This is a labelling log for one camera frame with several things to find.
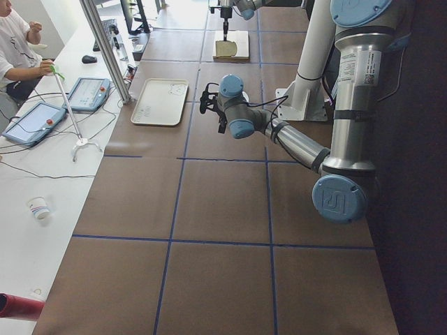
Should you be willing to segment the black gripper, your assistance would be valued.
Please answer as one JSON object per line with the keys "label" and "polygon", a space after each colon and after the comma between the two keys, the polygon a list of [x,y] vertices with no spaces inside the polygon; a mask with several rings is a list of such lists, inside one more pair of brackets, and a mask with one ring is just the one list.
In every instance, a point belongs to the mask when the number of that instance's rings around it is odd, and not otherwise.
{"label": "black gripper", "polygon": [[224,111],[218,106],[218,93],[210,92],[210,85],[212,84],[218,86],[218,84],[215,82],[206,84],[205,89],[203,90],[200,97],[199,111],[201,114],[205,114],[207,110],[217,113],[217,115],[219,116],[218,133],[225,133],[228,121]]}
{"label": "black gripper", "polygon": [[228,18],[233,15],[233,0],[216,0],[209,2],[209,10],[211,14],[217,10],[219,11],[220,18],[223,19],[223,41],[227,40],[229,22]]}

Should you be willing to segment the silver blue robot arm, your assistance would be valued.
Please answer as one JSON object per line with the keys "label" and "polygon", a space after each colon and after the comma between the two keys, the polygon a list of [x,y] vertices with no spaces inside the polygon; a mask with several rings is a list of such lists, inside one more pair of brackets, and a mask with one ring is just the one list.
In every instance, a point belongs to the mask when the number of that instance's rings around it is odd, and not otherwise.
{"label": "silver blue robot arm", "polygon": [[237,8],[239,14],[245,20],[249,20],[254,16],[256,10],[269,3],[270,1],[265,0],[218,0],[215,4],[208,2],[208,8],[211,14],[214,14],[215,10],[219,11],[220,18],[223,20],[223,41],[227,41],[229,19],[233,16],[234,8]]}
{"label": "silver blue robot arm", "polygon": [[200,111],[215,112],[219,132],[260,132],[319,175],[312,202],[336,223],[361,219],[377,193],[369,157],[382,56],[409,39],[413,1],[315,1],[294,81],[278,108],[244,97],[237,75],[204,90]]}

